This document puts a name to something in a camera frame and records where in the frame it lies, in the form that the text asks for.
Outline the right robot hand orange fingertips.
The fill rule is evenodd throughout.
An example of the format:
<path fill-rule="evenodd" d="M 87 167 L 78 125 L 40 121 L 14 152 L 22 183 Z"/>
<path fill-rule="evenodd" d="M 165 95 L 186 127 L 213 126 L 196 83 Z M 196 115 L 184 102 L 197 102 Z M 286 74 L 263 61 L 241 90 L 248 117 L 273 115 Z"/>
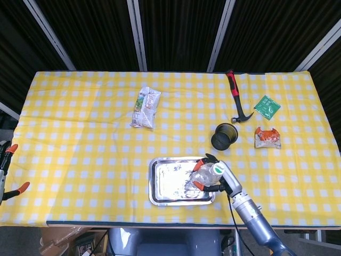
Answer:
<path fill-rule="evenodd" d="M 190 183 L 203 192 L 222 192 L 228 196 L 242 195 L 242 185 L 224 161 L 206 153 L 206 157 L 197 160 L 190 175 Z"/>

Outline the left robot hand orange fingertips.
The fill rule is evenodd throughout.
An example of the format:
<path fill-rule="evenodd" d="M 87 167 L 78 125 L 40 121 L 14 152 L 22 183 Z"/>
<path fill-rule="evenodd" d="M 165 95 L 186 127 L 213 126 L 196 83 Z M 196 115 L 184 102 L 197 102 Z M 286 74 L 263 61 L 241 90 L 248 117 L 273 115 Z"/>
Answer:
<path fill-rule="evenodd" d="M 25 182 L 20 188 L 5 191 L 5 182 L 8 174 L 11 158 L 18 148 L 18 144 L 11 145 L 11 141 L 1 141 L 1 203 L 10 198 L 19 196 L 24 193 L 30 186 L 30 182 Z"/>

